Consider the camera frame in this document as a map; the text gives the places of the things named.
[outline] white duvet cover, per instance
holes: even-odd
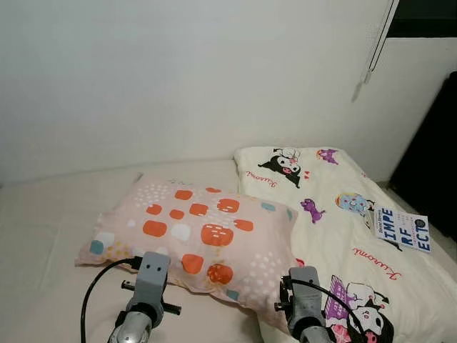
[[[340,305],[323,296],[333,341],[457,342],[457,283],[433,254],[395,247],[367,225],[374,204],[398,208],[342,150],[252,147],[235,154],[240,192],[299,210],[294,255],[315,266],[322,287],[344,299],[363,332]],[[268,342],[295,342],[261,323]]]

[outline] pink pillowcase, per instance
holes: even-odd
[[[290,244],[296,216],[275,202],[141,177],[99,217],[76,263],[167,254],[170,282],[237,302],[286,331],[284,314],[273,303],[281,275],[298,265]]]

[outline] white wall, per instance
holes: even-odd
[[[388,42],[352,104],[386,4],[3,1],[0,181],[258,144],[339,146],[387,179],[457,43]]]

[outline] beige bed sheet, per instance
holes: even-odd
[[[0,190],[0,337],[2,342],[79,342],[81,302],[100,268],[74,266],[100,212],[114,206],[138,174],[236,191],[232,160],[157,164],[54,177]],[[86,318],[88,342],[106,342],[131,292],[116,269],[97,284]],[[166,314],[151,342],[262,342],[256,315],[208,295],[168,285]]]

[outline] black cable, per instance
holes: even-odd
[[[89,300],[89,295],[91,295],[92,289],[94,289],[95,284],[100,280],[100,278],[111,268],[118,266],[123,263],[130,264],[132,269],[139,269],[141,264],[141,257],[134,257],[133,259],[120,259],[111,263],[110,265],[103,268],[89,285],[89,288],[86,291],[86,295],[84,296],[83,305],[81,307],[81,322],[80,322],[80,330],[81,330],[81,343],[86,343],[86,308],[87,302]]]
[[[310,282],[302,281],[302,280],[297,280],[297,279],[290,279],[290,283],[292,284],[302,284],[304,286],[308,286],[314,289],[317,289],[318,291],[321,291],[324,294],[327,294],[330,298],[334,299],[336,302],[338,302],[353,318],[354,323],[356,324],[358,330],[360,331],[360,335],[362,336],[362,340],[366,342],[366,337],[363,335],[363,327],[352,309],[340,298],[338,298],[335,294],[332,294],[330,291],[328,291],[325,288],[322,288],[321,286],[318,286],[317,284],[312,284]]]

